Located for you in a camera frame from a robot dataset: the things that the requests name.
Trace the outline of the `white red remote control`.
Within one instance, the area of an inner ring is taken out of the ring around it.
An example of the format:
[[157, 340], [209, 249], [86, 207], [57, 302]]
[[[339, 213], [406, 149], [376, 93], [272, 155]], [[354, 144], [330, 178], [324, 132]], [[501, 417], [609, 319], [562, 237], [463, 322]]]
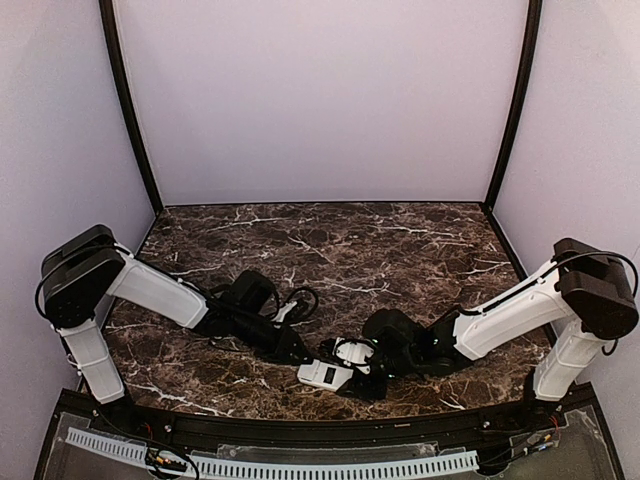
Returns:
[[306, 385], [338, 391], [353, 376], [353, 370], [314, 359], [310, 364], [302, 364], [297, 372], [298, 380]]

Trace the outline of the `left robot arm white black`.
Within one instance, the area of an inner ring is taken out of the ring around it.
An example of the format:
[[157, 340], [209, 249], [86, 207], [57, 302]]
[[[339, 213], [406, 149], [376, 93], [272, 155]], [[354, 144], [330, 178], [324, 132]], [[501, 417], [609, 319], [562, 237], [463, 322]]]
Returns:
[[245, 270], [231, 284], [204, 291], [138, 259], [115, 240], [110, 228], [97, 224], [44, 258], [34, 302], [101, 405], [127, 395], [95, 320], [96, 307], [106, 296], [155, 312], [203, 337], [235, 337], [276, 364], [299, 366], [312, 360], [286, 322], [303, 304], [289, 300], [277, 303], [276, 313], [262, 314], [269, 300], [279, 298], [267, 277]]

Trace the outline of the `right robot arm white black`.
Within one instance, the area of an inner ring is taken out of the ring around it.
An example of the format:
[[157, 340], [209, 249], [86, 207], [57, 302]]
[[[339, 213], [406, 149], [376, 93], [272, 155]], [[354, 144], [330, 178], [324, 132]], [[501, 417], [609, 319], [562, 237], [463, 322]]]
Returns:
[[635, 329], [638, 287], [638, 270], [627, 257], [564, 238], [552, 258], [516, 286], [471, 309], [454, 306], [427, 327], [398, 309], [376, 311], [362, 329], [372, 351], [355, 364], [386, 377], [446, 376], [532, 330], [564, 321], [531, 386], [534, 399], [558, 402], [606, 344]]

